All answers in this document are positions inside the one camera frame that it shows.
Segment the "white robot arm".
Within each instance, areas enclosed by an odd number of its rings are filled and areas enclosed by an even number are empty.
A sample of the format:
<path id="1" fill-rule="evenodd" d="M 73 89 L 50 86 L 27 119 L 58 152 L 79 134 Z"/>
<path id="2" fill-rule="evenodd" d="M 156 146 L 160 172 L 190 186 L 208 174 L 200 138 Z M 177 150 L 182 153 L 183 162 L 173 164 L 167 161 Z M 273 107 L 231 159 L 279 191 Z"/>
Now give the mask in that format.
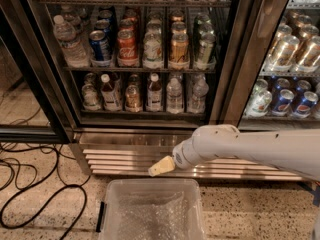
<path id="1" fill-rule="evenodd" d="M 229 124 L 197 128 L 148 169 L 150 176 L 189 169 L 205 161 L 234 156 L 239 159 L 320 180 L 320 130 L 240 132 Z"/>

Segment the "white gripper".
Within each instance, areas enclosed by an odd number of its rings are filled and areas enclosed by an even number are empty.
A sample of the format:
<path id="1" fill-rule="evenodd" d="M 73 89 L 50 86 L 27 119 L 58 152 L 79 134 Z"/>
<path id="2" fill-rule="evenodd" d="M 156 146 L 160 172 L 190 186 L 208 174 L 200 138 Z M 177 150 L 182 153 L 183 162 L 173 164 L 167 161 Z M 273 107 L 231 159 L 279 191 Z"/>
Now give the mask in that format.
<path id="1" fill-rule="evenodd" d="M 181 169 L 189 169 L 200 163 L 200 156 L 193 147 L 191 140 L 182 141 L 173 148 L 173 158 L 166 156 L 148 169 L 151 177 L 171 172 L 175 164 Z"/>

